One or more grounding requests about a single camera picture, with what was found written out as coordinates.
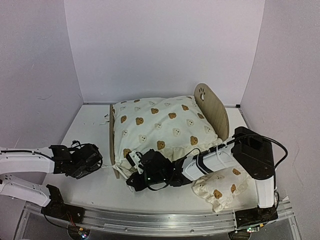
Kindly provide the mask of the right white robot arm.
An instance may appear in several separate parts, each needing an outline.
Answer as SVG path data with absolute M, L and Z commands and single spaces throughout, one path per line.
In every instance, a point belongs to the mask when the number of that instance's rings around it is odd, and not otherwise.
M 196 155 L 187 153 L 175 161 L 153 149 L 146 153 L 132 151 L 125 157 L 136 172 L 126 184 L 137 192 L 144 189 L 155 191 L 154 185 L 181 187 L 221 170 L 231 170 L 239 176 L 237 167 L 241 167 L 255 181 L 257 207 L 237 210 L 235 228 L 249 229 L 278 218 L 278 204 L 275 202 L 279 195 L 276 190 L 278 164 L 274 162 L 273 145 L 286 149 L 278 141 L 240 126 L 222 144 L 198 151 Z

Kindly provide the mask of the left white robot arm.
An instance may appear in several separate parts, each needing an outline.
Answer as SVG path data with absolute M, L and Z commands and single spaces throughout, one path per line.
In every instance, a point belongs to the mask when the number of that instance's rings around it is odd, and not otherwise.
M 39 172 L 79 180 L 99 170 L 102 164 L 103 157 L 96 145 L 77 140 L 71 147 L 56 144 L 35 149 L 1 148 L 0 193 L 40 206 L 46 217 L 80 224 L 84 208 L 66 204 L 58 187 L 32 183 L 14 174 Z

